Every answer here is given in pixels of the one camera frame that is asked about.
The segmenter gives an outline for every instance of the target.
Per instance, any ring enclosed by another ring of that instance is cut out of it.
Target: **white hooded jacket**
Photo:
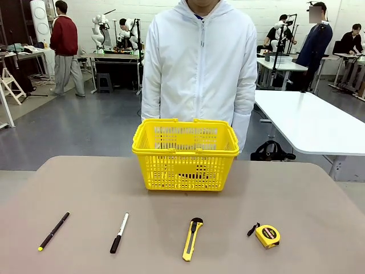
[[[156,15],[146,41],[142,119],[224,120],[242,151],[256,89],[256,36],[249,16],[223,0],[203,20],[185,0]]]

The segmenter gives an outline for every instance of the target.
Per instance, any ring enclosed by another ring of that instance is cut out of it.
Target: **white wall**
[[[79,31],[79,43],[90,52],[95,48],[91,39],[92,18],[96,14],[105,13],[116,9],[107,15],[110,23],[110,35],[114,38],[112,19],[139,18],[141,19],[142,41],[145,41],[148,26],[153,17],[166,9],[171,9],[179,0],[68,0],[68,14],[74,20]],[[297,32],[297,48],[300,49],[302,42],[313,24],[309,24],[309,15],[306,11],[308,0],[228,0],[227,2],[236,8],[249,14],[254,21],[258,32],[258,43],[263,43],[266,34],[272,26],[279,21],[281,14],[298,14],[297,22],[301,24]],[[343,33],[351,30],[354,23],[362,23],[365,26],[365,19],[362,18],[365,10],[365,0],[325,0],[328,8],[328,18],[334,29],[335,38],[341,38]],[[335,74],[336,65],[327,64],[325,74]]]

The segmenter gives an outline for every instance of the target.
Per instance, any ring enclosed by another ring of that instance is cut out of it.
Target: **person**
[[[133,49],[138,49],[138,29],[136,19],[125,19],[119,20],[119,25],[121,29],[120,37],[129,38]]]
[[[250,17],[224,0],[181,0],[158,14],[147,34],[142,120],[227,121],[242,151],[255,99],[256,37]]]
[[[354,24],[352,26],[352,31],[349,33],[345,33],[345,35],[341,39],[341,48],[342,53],[356,54],[355,48],[359,53],[363,52],[363,46],[361,44],[361,25],[360,24]]]
[[[280,16],[279,21],[282,21],[283,23],[286,23],[287,21],[287,15],[283,14]],[[263,42],[263,46],[266,47],[267,49],[269,49],[270,51],[273,50],[273,47],[271,45],[271,42],[274,40],[277,40],[275,35],[276,35],[276,29],[273,27],[269,33],[267,34],[264,42]],[[295,40],[295,38],[293,37],[291,31],[289,30],[289,28],[284,32],[283,34],[288,41],[292,42],[294,45],[296,45],[298,42]]]
[[[55,95],[63,95],[64,87],[72,75],[76,96],[85,97],[84,80],[77,59],[78,31],[70,17],[66,16],[67,4],[57,1],[56,12],[58,17],[53,22],[53,32],[50,47],[55,51]]]
[[[327,6],[323,2],[315,3],[313,9],[310,9],[310,20],[313,19],[320,23],[317,23],[310,30],[301,53],[298,56],[297,64],[307,67],[308,71],[292,73],[291,81],[293,85],[291,89],[293,91],[306,91],[309,88],[325,55],[326,49],[332,40],[333,31],[326,20],[326,12]]]

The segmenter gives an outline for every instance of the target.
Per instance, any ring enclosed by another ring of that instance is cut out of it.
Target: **gray pants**
[[[56,55],[56,88],[54,90],[54,93],[58,95],[64,94],[64,87],[68,84],[68,81],[70,80],[70,75],[72,75],[74,79],[76,93],[81,96],[85,95],[84,79],[82,77],[82,72],[77,57]]]

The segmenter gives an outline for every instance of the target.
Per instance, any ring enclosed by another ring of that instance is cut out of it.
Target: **yellow plastic basket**
[[[240,149],[227,122],[147,119],[132,151],[148,190],[221,191]]]

